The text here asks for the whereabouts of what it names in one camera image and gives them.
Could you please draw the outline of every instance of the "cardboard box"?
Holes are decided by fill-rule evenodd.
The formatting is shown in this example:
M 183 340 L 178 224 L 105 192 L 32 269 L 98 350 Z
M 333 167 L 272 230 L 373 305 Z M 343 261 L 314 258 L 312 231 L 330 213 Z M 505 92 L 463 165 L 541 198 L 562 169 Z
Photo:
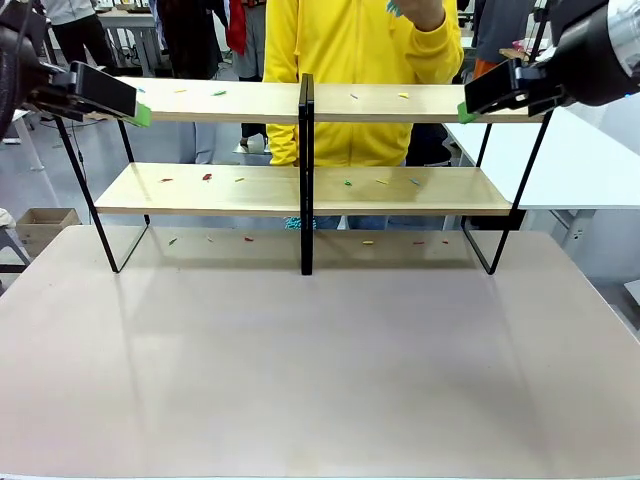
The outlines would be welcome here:
M 16 232 L 29 256 L 35 258 L 70 225 L 82 225 L 74 208 L 30 208 L 18 220 Z

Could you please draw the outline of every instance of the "shelf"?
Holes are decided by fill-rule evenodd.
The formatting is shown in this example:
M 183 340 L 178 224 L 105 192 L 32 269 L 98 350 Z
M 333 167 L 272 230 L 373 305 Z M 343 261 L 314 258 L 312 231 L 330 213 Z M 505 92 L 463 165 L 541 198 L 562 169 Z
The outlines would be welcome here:
M 154 121 L 298 124 L 300 85 L 119 77 L 144 90 Z M 220 96 L 214 93 L 226 91 Z
M 298 124 L 300 85 L 129 78 L 156 121 Z M 221 96 L 213 93 L 226 91 Z M 409 98 L 400 97 L 407 93 Z M 462 85 L 315 85 L 316 122 L 457 123 Z M 539 123 L 527 110 L 485 115 L 476 123 Z
M 211 180 L 202 180 L 208 173 Z M 167 178 L 173 180 L 162 182 Z M 511 208 L 476 168 L 319 168 L 314 198 L 316 215 L 508 215 Z M 299 171 L 131 164 L 96 208 L 112 214 L 298 216 Z
M 399 94 L 406 93 L 409 98 Z M 315 85 L 316 122 L 458 123 L 462 85 Z M 503 110 L 475 123 L 540 123 L 526 109 Z

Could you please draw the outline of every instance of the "person's left hand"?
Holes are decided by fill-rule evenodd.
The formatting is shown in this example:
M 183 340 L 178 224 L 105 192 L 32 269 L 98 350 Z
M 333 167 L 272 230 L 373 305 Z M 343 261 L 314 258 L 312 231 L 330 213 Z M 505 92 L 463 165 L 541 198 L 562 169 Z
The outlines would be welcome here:
M 418 30 L 431 32 L 444 22 L 442 0 L 393 0 Z

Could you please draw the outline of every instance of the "green pad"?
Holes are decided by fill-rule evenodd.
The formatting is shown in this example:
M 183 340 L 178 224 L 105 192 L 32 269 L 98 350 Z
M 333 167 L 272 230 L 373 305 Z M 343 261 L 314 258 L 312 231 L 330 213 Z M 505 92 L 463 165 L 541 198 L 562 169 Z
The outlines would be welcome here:
M 135 125 L 136 127 L 150 127 L 151 126 L 151 109 L 146 105 L 137 102 L 136 103 L 136 116 L 128 117 L 124 119 L 126 122 L 129 122 L 131 125 Z
M 458 121 L 462 125 L 473 122 L 479 116 L 480 115 L 469 113 L 467 111 L 467 102 L 462 102 L 460 105 L 458 105 Z

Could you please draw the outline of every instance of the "person in yellow hoodie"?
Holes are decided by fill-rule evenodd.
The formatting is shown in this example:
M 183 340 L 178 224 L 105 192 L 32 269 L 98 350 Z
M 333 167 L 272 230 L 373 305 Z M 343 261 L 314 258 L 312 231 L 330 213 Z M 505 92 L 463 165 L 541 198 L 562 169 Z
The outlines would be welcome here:
M 271 0 L 267 3 L 265 82 L 445 84 L 463 59 L 456 0 Z M 315 129 L 315 165 L 399 166 L 411 124 L 332 124 Z M 272 165 L 298 159 L 296 128 L 268 125 Z M 340 217 L 319 217 L 336 228 Z M 349 227 L 384 229 L 386 217 L 350 217 Z

